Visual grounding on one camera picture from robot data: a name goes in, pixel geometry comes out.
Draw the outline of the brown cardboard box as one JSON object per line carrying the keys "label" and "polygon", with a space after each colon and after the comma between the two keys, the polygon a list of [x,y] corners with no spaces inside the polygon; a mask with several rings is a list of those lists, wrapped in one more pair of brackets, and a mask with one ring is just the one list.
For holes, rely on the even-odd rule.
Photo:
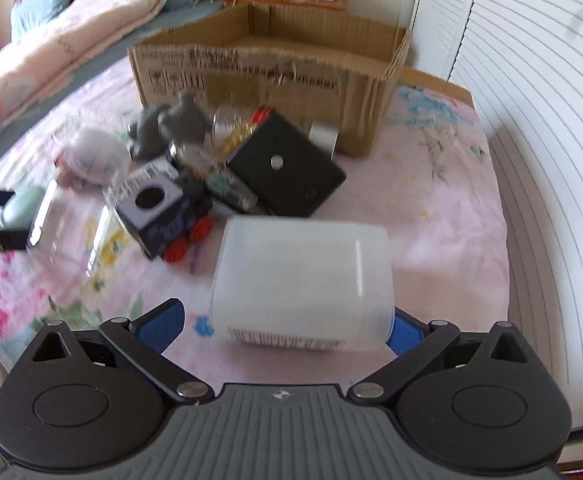
{"label": "brown cardboard box", "polygon": [[301,131],[325,122],[336,150],[371,151],[411,46],[408,29],[346,12],[241,3],[128,49],[140,102],[190,90],[210,107],[270,105]]}

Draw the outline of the green oval soap case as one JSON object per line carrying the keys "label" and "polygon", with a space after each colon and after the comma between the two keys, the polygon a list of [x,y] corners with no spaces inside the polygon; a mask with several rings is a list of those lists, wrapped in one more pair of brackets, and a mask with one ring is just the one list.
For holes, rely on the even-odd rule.
{"label": "green oval soap case", "polygon": [[3,208],[0,226],[5,230],[28,230],[45,196],[46,188],[39,185],[22,188]]}

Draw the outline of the clear plastic jar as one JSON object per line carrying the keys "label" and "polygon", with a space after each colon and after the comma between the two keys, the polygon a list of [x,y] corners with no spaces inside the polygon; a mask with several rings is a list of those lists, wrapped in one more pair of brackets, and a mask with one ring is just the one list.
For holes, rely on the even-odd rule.
{"label": "clear plastic jar", "polygon": [[97,231],[110,218],[106,193],[131,165],[126,144],[88,125],[64,142],[33,219],[28,252],[50,278],[84,278],[97,246]]}

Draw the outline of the white translucent plastic box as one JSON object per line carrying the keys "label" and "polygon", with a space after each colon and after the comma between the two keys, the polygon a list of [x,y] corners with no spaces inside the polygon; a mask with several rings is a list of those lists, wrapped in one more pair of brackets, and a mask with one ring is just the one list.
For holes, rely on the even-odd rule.
{"label": "white translucent plastic box", "polygon": [[376,351],[395,324],[388,233],[338,221],[229,220],[210,316],[216,336],[241,344]]}

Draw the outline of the silver metal cylinder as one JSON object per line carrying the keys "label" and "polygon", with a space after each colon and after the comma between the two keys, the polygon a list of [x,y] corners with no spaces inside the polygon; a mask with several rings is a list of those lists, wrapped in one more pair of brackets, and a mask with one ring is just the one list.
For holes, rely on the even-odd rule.
{"label": "silver metal cylinder", "polygon": [[337,126],[328,122],[313,122],[309,131],[309,140],[329,157],[333,157],[339,138]]}

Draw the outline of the black toy train car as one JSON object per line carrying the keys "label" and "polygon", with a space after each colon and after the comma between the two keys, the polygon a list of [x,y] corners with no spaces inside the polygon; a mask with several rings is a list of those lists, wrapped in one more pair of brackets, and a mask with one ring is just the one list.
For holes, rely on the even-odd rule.
{"label": "black toy train car", "polygon": [[142,168],[109,188],[106,198],[150,260],[182,261],[213,228],[210,193],[188,171],[168,174]]}

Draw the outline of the pink floral bedsheet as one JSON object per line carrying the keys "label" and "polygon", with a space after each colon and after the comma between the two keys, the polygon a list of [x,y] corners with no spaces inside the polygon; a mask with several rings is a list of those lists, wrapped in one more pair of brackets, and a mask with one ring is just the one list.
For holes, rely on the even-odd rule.
{"label": "pink floral bedsheet", "polygon": [[[503,320],[509,300],[507,227],[487,148],[465,91],[403,70],[372,154],[340,159],[346,182],[317,211],[321,219],[383,226],[397,306],[470,332]],[[45,321],[92,327],[171,297],[184,302],[187,318],[166,355],[214,388],[226,382],[349,386],[391,361],[385,349],[291,351],[216,336],[210,287],[225,218],[217,209],[212,235],[175,266],[146,259],[111,217],[98,228],[84,278],[54,280],[23,252],[0,254],[0,384]]]}

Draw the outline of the wooden nightstand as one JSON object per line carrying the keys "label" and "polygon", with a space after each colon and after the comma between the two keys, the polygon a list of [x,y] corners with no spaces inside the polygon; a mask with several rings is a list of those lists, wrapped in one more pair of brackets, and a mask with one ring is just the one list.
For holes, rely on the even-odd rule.
{"label": "wooden nightstand", "polygon": [[338,12],[345,12],[349,6],[349,0],[227,0],[225,5],[236,6],[239,3],[288,4],[288,6],[309,6]]}

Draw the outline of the grey cartoon animal figure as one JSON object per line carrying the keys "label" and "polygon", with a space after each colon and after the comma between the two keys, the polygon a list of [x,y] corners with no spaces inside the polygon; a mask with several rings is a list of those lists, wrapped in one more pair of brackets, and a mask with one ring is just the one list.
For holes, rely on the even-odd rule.
{"label": "grey cartoon animal figure", "polygon": [[194,95],[180,92],[176,103],[151,104],[128,126],[128,149],[133,160],[153,160],[174,144],[202,145],[211,129],[208,116],[197,105]]}

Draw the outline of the clear bottle with red cap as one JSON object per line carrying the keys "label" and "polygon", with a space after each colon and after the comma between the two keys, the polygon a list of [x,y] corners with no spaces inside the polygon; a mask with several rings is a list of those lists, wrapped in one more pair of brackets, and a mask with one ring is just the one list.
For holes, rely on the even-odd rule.
{"label": "clear bottle with red cap", "polygon": [[219,106],[212,117],[211,144],[214,153],[221,158],[232,155],[274,110],[270,105]]}

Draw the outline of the black square device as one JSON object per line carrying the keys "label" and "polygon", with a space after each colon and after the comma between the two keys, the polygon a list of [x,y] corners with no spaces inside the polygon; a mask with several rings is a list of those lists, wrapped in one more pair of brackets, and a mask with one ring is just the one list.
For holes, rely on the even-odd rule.
{"label": "black square device", "polygon": [[309,218],[345,183],[327,154],[276,112],[226,160],[235,176],[275,216]]}

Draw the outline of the pink floral quilt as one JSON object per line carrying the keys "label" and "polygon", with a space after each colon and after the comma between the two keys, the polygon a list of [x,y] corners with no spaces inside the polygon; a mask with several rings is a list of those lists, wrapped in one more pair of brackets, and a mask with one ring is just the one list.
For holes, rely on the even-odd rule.
{"label": "pink floral quilt", "polygon": [[0,50],[0,133],[73,73],[140,26],[168,0],[75,0],[58,18]]}

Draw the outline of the white louvered closet door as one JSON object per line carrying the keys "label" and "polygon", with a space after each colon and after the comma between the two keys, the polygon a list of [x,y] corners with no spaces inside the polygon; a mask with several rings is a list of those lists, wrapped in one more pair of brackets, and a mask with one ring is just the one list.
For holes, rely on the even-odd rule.
{"label": "white louvered closet door", "polygon": [[416,0],[414,65],[473,96],[508,225],[509,314],[583,429],[583,0]]}

